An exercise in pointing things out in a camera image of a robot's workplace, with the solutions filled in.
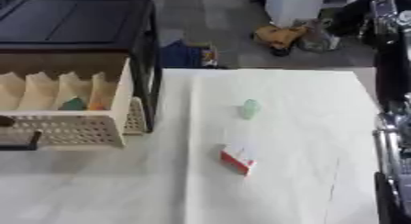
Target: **white tablecloth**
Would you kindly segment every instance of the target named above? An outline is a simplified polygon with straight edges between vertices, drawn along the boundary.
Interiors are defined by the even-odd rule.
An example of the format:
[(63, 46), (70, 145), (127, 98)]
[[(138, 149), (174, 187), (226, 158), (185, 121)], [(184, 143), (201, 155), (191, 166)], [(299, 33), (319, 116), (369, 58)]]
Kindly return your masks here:
[[(239, 120), (254, 98), (261, 112)], [(166, 70), (153, 134), (123, 151), (0, 153), (13, 224), (377, 223), (376, 108), (352, 73)], [(248, 143), (250, 177), (218, 161)]]

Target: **green object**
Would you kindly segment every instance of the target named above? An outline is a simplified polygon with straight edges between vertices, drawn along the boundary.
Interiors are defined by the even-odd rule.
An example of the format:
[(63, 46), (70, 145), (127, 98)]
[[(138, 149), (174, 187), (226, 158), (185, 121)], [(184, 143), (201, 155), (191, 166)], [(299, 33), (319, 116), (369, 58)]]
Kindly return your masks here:
[(59, 110), (85, 110), (87, 106), (79, 97), (75, 97), (70, 101), (63, 103)]
[(247, 100), (241, 107), (240, 114), (244, 119), (250, 120), (261, 110), (260, 104), (253, 99)]

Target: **floor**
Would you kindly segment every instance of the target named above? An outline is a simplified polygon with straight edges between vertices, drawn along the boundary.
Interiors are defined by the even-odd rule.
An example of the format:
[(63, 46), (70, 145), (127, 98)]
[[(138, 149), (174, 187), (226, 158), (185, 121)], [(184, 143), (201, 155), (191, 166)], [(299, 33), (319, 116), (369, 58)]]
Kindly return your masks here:
[(154, 0), (157, 6), (161, 45), (184, 39), (212, 42), (221, 65), (228, 68), (332, 69), (354, 71), (374, 96), (373, 51), (354, 39), (341, 48), (317, 54), (294, 49), (285, 58), (272, 56), (250, 40), (252, 30), (267, 25), (263, 8), (250, 0)]

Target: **small box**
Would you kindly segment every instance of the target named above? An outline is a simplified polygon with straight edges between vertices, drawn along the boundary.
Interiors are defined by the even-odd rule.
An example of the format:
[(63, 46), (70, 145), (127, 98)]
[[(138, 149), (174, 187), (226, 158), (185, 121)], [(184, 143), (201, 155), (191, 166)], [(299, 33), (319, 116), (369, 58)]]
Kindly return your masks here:
[(250, 148), (239, 145), (228, 145), (221, 151), (221, 160), (234, 166), (241, 174), (247, 176), (256, 164)]

